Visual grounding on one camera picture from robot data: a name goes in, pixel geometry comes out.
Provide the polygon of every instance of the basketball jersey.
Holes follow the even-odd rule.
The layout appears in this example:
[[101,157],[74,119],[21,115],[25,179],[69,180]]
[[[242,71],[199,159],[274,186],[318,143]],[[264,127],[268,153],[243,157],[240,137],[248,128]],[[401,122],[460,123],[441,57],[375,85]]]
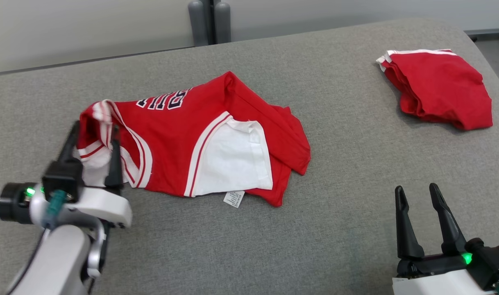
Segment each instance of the basketball jersey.
[[291,169],[304,174],[310,161],[291,110],[270,106],[231,72],[147,99],[96,102],[80,123],[87,185],[103,185],[113,125],[124,180],[176,196],[245,190],[281,206]]

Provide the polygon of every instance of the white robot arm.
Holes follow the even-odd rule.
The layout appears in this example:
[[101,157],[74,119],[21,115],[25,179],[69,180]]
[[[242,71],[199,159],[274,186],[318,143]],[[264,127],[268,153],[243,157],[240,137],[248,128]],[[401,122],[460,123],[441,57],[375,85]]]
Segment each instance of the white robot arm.
[[397,223],[397,277],[395,295],[499,294],[499,246],[484,247],[479,238],[466,241],[439,187],[430,184],[431,202],[439,215],[442,254],[424,255],[408,216],[401,186],[395,189]]
[[11,283],[8,295],[91,293],[104,266],[109,229],[132,224],[129,202],[120,196],[118,129],[111,141],[109,175],[105,187],[100,188],[85,187],[82,163],[72,156],[78,127],[78,123],[73,125],[59,159],[50,164],[41,184],[7,183],[0,194],[1,220],[43,228],[38,245]]

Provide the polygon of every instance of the wall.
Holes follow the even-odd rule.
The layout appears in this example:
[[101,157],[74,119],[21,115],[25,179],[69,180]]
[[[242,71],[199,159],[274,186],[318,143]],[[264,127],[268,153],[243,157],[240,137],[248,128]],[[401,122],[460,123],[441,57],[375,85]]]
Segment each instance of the wall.
[[[499,28],[499,0],[223,0],[232,40],[412,16]],[[0,0],[0,71],[193,45],[190,0]]]
[[446,20],[463,30],[499,28],[499,0],[223,0],[240,41],[404,17]]
[[0,0],[0,71],[193,45],[189,0]]

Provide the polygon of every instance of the care label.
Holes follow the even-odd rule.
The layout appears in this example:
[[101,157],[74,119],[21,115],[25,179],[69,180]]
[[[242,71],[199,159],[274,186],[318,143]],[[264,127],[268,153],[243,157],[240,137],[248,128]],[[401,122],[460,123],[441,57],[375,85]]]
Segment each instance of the care label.
[[244,191],[227,192],[226,196],[224,197],[224,202],[232,205],[235,208],[238,208],[243,196]]

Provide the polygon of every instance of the gray cushion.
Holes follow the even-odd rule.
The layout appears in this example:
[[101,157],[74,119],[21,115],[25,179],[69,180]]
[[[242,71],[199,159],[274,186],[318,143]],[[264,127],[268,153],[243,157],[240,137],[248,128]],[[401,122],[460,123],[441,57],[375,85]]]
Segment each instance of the gray cushion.
[[[375,59],[387,49],[451,48],[484,77],[494,127],[460,132],[402,114]],[[0,188],[38,181],[79,113],[233,71],[268,103],[291,106],[311,143],[276,209],[245,196],[177,198],[125,190],[133,227],[115,229],[95,294],[389,294],[398,262],[394,189],[416,235],[440,252],[428,184],[467,239],[499,243],[499,79],[457,28],[407,19],[117,58],[0,76]],[[28,259],[36,226],[0,221],[0,293]]]

